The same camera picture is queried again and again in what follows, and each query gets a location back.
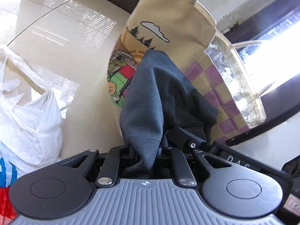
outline black device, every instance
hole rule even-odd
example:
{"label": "black device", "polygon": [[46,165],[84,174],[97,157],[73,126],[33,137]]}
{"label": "black device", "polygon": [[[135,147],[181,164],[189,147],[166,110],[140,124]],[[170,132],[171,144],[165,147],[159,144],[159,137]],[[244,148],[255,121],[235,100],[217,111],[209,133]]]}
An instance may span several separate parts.
{"label": "black device", "polygon": [[292,211],[292,214],[289,214],[288,211],[282,210],[282,220],[286,223],[297,224],[300,222],[300,156],[290,160],[285,163],[282,167],[282,170],[288,173],[293,179],[293,187],[291,194],[286,201],[289,204],[289,209]]}
{"label": "black device", "polygon": [[11,224],[275,225],[282,209],[289,224],[289,174],[181,128],[167,138],[150,179],[122,178],[139,161],[126,146],[90,149],[19,178],[9,194],[18,213]]}

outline blue stripe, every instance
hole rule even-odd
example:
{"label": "blue stripe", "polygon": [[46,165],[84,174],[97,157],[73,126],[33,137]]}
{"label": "blue stripe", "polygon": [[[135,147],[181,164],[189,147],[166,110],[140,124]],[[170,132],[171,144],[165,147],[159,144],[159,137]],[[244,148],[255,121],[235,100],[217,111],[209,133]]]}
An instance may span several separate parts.
{"label": "blue stripe", "polygon": [[6,167],[4,163],[4,159],[0,159],[0,165],[1,165],[1,174],[0,174],[0,187],[5,188],[6,187]]}
{"label": "blue stripe", "polygon": [[12,172],[11,172],[11,180],[10,180],[9,186],[11,186],[11,185],[14,183],[14,181],[17,180],[17,176],[18,176],[18,172],[17,172],[16,166],[13,165],[13,164],[11,164],[11,165],[12,165],[13,170],[12,170]]}

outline circular pad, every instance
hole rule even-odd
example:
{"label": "circular pad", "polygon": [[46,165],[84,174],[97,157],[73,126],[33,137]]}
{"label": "circular pad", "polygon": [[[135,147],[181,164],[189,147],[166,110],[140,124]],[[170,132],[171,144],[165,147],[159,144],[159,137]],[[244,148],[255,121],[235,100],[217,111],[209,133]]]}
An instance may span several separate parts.
{"label": "circular pad", "polygon": [[239,199],[253,199],[260,195],[261,186],[252,180],[236,179],[227,184],[229,194]]}
{"label": "circular pad", "polygon": [[31,186],[31,193],[38,198],[51,199],[64,193],[66,185],[63,181],[54,178],[46,178],[36,181]]}
{"label": "circular pad", "polygon": [[76,168],[49,166],[20,177],[9,198],[16,211],[35,219],[56,219],[79,210],[92,188]]}

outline tree illustration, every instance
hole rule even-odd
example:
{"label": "tree illustration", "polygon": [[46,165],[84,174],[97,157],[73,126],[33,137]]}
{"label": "tree illustration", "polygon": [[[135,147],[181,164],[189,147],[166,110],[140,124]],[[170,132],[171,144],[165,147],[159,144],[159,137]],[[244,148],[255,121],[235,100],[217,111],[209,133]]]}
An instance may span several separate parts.
{"label": "tree illustration", "polygon": [[143,43],[143,41],[144,41],[144,38],[145,37],[143,37],[143,38],[140,38],[140,39],[138,39],[141,43]]}
{"label": "tree illustration", "polygon": [[145,46],[147,46],[147,47],[150,48],[152,39],[153,39],[153,38],[151,38],[151,39],[149,39],[149,40],[145,40],[143,44],[144,44]]}
{"label": "tree illustration", "polygon": [[139,33],[138,31],[138,26],[136,26],[134,29],[129,31],[130,34],[132,34],[134,37],[137,37],[137,34]]}

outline red plastic bag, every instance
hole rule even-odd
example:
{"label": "red plastic bag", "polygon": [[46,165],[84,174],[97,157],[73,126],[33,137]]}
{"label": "red plastic bag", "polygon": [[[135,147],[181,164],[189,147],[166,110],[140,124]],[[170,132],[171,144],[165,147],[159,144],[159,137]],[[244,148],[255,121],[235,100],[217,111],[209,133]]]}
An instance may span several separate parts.
{"label": "red plastic bag", "polygon": [[0,225],[7,225],[17,214],[8,197],[9,187],[0,188]]}

